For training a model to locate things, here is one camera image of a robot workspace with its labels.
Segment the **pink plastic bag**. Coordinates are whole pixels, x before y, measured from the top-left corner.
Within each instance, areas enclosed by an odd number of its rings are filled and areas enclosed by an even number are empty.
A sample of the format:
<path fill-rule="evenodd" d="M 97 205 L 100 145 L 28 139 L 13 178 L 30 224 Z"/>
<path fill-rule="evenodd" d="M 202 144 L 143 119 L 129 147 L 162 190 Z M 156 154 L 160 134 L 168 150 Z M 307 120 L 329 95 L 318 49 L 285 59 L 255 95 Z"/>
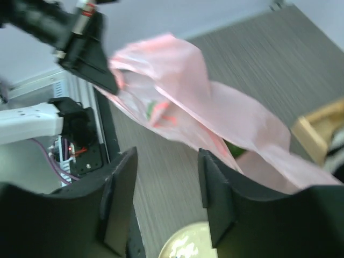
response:
<path fill-rule="evenodd" d="M 195 45 L 165 34 L 128 44 L 107 63 L 119 92 L 105 92 L 105 97 L 156 134 L 207 149 L 235 171 L 286 194 L 339 184 L 290 153 L 288 128 L 261 103 L 211 81 Z M 235 159 L 225 141 L 246 152 Z"/>

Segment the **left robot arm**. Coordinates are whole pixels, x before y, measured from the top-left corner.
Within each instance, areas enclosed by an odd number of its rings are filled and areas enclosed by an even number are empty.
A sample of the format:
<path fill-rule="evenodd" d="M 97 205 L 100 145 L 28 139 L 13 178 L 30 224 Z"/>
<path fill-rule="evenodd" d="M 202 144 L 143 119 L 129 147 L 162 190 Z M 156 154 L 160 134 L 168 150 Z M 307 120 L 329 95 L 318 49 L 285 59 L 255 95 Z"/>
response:
<path fill-rule="evenodd" d="M 69 13 L 59 2 L 1 1 L 1 25 L 11 24 L 52 46 L 61 67 L 8 88 L 8 94 L 1 94 L 4 103 L 62 81 L 64 71 L 111 94 L 118 92 L 102 47 L 104 18 L 98 5 L 99 1 L 78 1 Z M 60 135 L 89 148 L 98 138 L 89 111 L 68 96 L 12 110 L 1 107 L 1 143 Z"/>

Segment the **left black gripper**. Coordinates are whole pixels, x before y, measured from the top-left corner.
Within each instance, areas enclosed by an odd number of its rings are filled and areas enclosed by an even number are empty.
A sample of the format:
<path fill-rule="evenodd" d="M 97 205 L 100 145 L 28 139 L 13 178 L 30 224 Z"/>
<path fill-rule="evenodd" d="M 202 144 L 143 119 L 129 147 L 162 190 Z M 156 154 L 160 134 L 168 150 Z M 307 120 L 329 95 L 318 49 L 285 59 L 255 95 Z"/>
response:
<path fill-rule="evenodd" d="M 102 49 L 104 18 L 99 12 L 91 17 L 75 12 L 69 18 L 56 50 L 64 53 L 58 64 L 66 71 L 111 93 L 118 93 L 117 82 L 108 68 Z"/>

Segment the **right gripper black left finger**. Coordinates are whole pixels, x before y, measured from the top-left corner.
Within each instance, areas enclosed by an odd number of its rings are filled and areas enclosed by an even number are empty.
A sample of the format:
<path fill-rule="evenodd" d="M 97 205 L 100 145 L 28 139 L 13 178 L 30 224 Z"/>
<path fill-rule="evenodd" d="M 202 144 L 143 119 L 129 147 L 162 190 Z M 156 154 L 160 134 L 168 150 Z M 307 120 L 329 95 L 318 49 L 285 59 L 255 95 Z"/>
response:
<path fill-rule="evenodd" d="M 1 257 L 125 257 L 138 154 L 50 194 L 1 184 Z"/>

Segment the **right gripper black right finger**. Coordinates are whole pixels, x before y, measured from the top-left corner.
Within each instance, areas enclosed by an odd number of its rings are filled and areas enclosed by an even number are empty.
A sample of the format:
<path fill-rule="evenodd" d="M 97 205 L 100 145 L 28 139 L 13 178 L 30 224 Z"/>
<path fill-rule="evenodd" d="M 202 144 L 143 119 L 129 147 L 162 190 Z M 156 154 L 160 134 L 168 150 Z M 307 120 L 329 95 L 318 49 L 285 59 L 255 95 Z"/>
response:
<path fill-rule="evenodd" d="M 198 153 L 199 184 L 219 257 L 343 257 L 343 186 L 284 194 Z"/>

